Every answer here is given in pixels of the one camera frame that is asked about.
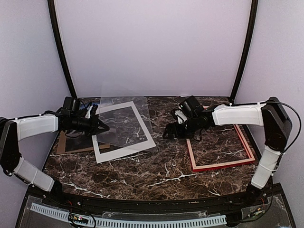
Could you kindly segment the red wooden picture frame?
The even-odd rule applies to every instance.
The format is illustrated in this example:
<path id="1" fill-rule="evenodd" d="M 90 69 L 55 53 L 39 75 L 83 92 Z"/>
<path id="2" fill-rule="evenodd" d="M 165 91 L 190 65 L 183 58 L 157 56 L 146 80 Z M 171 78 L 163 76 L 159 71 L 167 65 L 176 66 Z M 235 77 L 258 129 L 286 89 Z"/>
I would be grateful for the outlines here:
<path id="1" fill-rule="evenodd" d="M 240 166 L 240 165 L 251 164 L 256 160 L 239 125 L 234 124 L 233 126 L 237 132 L 239 139 L 241 140 L 241 143 L 245 149 L 245 152 L 247 153 L 248 158 L 236 160 L 236 161 L 227 161 L 227 162 L 222 162 L 222 163 L 197 166 L 196 162 L 195 162 L 194 153 L 192 150 L 192 145 L 191 145 L 190 139 L 187 139 L 186 143 L 187 143 L 188 152 L 189 152 L 189 156 L 190 156 L 191 169 L 193 172 L 217 170 L 217 169 L 223 169 L 223 168 L 228 168 L 228 167 L 236 167 L 236 166 Z"/>

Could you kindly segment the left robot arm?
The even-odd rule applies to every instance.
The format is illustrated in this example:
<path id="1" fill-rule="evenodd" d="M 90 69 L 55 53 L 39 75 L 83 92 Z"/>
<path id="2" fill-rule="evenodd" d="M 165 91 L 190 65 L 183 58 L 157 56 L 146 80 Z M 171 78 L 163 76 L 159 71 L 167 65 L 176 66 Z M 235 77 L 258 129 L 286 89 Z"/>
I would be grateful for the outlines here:
<path id="1" fill-rule="evenodd" d="M 56 132 L 75 131 L 91 137 L 109 131 L 109 126 L 96 113 L 97 108 L 96 104 L 84 109 L 63 106 L 56 112 L 45 111 L 11 119 L 1 117 L 0 166 L 3 172 L 49 193 L 48 199 L 55 206 L 63 207 L 67 203 L 67 196 L 62 193 L 61 182 L 44 173 L 24 156 L 22 147 Z"/>

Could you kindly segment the white photo mat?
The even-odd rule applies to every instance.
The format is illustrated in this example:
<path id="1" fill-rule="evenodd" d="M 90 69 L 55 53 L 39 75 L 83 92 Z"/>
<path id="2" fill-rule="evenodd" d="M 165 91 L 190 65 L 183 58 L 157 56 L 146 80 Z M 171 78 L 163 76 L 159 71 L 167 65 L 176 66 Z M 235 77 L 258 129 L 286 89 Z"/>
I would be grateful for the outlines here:
<path id="1" fill-rule="evenodd" d="M 98 133 L 97 135 L 93 135 L 92 143 L 93 143 L 93 147 L 94 147 L 94 151 L 95 151 L 95 158 L 96 158 L 97 163 L 102 163 L 102 162 L 107 162 L 110 160 L 119 159 L 121 157 L 129 156 L 134 153 L 138 153 L 138 152 L 145 151 L 145 150 L 152 151 L 154 148 L 156 148 L 156 144 L 155 144 L 154 140 L 152 139 L 152 134 L 150 134 L 149 131 L 147 130 L 145 123 L 143 122 L 142 118 L 140 117 L 133 102 L 127 102 L 127 103 L 122 103 L 122 104 L 118 104 L 118 105 L 116 104 L 113 106 L 108 106 L 108 107 L 103 107 L 103 108 L 98 107 L 96 114 L 99 115 L 100 113 L 111 111 L 116 107 L 123 108 L 123 107 L 128 107 L 128 106 L 131 106 L 133 111 L 135 112 L 136 117 L 138 118 L 138 121 L 139 121 L 141 127 L 143 128 L 143 131 L 146 134 L 148 141 L 141 142 L 136 145 L 123 147 L 123 148 L 116 148 L 109 144 L 98 142 L 97 135 L 100 133 Z"/>

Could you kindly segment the clear acrylic sheet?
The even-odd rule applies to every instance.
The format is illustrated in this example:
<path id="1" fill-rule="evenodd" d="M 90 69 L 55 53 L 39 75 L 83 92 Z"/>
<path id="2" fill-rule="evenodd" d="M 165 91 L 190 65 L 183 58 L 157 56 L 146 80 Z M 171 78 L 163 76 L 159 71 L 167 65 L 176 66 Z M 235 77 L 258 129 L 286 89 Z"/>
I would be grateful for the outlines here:
<path id="1" fill-rule="evenodd" d="M 150 134 L 153 134 L 150 122 L 147 98 L 118 83 L 105 82 L 100 89 L 100 108 L 133 102 Z M 110 130 L 97 135 L 97 141 L 116 148 L 123 148 L 148 141 L 138 118 L 131 106 L 114 108 L 99 114 L 99 118 Z"/>

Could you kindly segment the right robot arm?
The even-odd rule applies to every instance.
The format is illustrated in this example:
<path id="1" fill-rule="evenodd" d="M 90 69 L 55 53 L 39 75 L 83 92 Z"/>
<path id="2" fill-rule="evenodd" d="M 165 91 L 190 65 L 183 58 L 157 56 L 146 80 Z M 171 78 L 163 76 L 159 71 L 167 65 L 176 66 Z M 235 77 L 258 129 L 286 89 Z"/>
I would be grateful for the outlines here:
<path id="1" fill-rule="evenodd" d="M 253 134 L 261 157 L 251 179 L 251 188 L 242 196 L 247 206 L 253 206 L 261 198 L 259 189 L 266 186 L 269 178 L 276 172 L 280 160 L 288 150 L 292 131 L 292 121 L 287 111 L 289 105 L 272 96 L 265 101 L 246 104 L 216 104 L 203 106 L 194 96 L 186 98 L 172 111 L 175 119 L 165 126 L 164 139 L 192 138 L 197 131 L 214 126 L 246 125 L 257 133 Z"/>

